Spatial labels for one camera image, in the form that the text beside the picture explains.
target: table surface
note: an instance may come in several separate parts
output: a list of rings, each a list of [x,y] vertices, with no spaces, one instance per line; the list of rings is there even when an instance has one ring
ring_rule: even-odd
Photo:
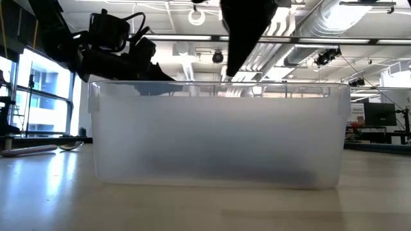
[[[0,158],[0,230],[411,230],[411,158],[345,151],[326,191],[114,185],[92,145]]]

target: translucent plastic bin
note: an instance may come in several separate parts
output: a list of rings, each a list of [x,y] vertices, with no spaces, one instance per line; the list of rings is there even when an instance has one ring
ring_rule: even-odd
[[[338,183],[348,85],[89,86],[96,172],[104,182],[300,189]]]

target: ductwork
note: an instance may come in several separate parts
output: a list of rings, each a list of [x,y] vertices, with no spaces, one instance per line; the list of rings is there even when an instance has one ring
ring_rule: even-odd
[[[295,31],[297,37],[339,37],[354,26],[372,7],[340,5],[341,0],[324,0]],[[280,80],[317,52],[317,48],[283,45],[266,65],[264,75]]]

